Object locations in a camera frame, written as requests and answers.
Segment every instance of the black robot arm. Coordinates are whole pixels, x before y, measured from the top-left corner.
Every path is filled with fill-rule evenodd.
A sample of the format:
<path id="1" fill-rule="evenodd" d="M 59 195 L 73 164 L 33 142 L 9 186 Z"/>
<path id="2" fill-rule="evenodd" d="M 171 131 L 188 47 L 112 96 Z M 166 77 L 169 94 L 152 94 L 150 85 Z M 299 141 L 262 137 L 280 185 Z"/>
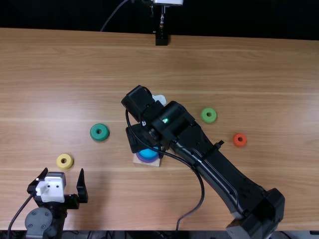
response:
<path id="1" fill-rule="evenodd" d="M 150 91 L 137 86 L 122 100 L 123 106 L 140 124 L 135 133 L 148 145 L 171 148 L 188 161 L 218 193 L 234 220 L 226 230 L 235 239 L 265 239 L 284 216 L 284 196 L 276 189 L 266 191 L 243 175 L 212 144 L 187 110 L 177 102 L 165 107 Z M 127 129 L 131 150 L 144 149 Z"/>

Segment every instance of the wooden block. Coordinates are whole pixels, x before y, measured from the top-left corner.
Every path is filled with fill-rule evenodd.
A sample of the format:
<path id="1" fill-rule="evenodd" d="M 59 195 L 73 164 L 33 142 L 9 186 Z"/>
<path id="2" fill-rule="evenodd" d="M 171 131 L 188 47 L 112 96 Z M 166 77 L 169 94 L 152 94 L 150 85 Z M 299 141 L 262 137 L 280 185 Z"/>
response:
<path id="1" fill-rule="evenodd" d="M 141 160 L 137 157 L 137 155 L 136 155 L 136 153 L 135 153 L 134 156 L 133 156 L 133 163 L 140 163 L 140 164 L 145 164 L 145 165 L 150 165 L 150 166 L 159 167 L 159 166 L 160 166 L 160 159 L 158 158 L 157 160 L 155 160 L 155 161 L 152 162 L 152 163 L 145 163 L 145 162 L 141 161 Z"/>

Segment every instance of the yellow ring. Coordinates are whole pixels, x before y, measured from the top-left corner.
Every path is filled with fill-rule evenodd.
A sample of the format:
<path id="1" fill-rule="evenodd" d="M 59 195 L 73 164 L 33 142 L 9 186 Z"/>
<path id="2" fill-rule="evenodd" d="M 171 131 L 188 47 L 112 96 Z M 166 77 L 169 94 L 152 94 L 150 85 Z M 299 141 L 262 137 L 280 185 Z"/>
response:
<path id="1" fill-rule="evenodd" d="M 69 154 L 62 154 L 56 159 L 56 165 L 60 169 L 68 169 L 73 165 L 73 158 Z"/>

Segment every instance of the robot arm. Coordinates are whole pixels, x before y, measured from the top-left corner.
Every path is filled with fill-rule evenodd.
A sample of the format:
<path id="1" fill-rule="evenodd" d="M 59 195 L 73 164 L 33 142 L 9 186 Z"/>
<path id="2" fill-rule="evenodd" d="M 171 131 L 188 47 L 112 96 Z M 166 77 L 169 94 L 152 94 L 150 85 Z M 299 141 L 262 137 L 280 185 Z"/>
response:
<path id="1" fill-rule="evenodd" d="M 79 209 L 80 203 L 88 202 L 88 193 L 81 169 L 76 185 L 78 194 L 64 195 L 65 174 L 42 173 L 28 186 L 27 192 L 33 196 L 39 206 L 25 218 L 26 239 L 60 239 L 68 209 Z"/>
<path id="2" fill-rule="evenodd" d="M 222 198 L 234 220 L 226 230 L 234 239 L 265 239 L 284 216 L 284 196 L 276 189 L 266 191 L 243 175 L 212 144 L 195 119 L 177 102 L 165 107 L 150 91 L 137 86 L 122 100 L 123 106 L 143 125 L 133 130 L 148 145 L 171 148 L 188 161 Z M 143 150 L 127 129 L 131 150 Z"/>

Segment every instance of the white object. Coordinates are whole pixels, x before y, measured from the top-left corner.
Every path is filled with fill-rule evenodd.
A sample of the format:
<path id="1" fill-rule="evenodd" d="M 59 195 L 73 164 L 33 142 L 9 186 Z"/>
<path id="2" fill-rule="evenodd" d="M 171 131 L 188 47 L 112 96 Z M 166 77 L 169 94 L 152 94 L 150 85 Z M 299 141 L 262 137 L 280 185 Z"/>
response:
<path id="1" fill-rule="evenodd" d="M 44 181 L 40 181 L 36 186 L 36 195 L 41 196 L 43 202 L 64 203 L 65 175 L 59 175 L 48 173 Z"/>
<path id="2" fill-rule="evenodd" d="M 152 95 L 153 99 L 155 101 L 159 101 L 163 106 L 166 105 L 166 99 L 165 99 L 165 96 L 163 95 Z"/>
<path id="3" fill-rule="evenodd" d="M 154 4 L 183 5 L 183 0 L 153 0 Z"/>

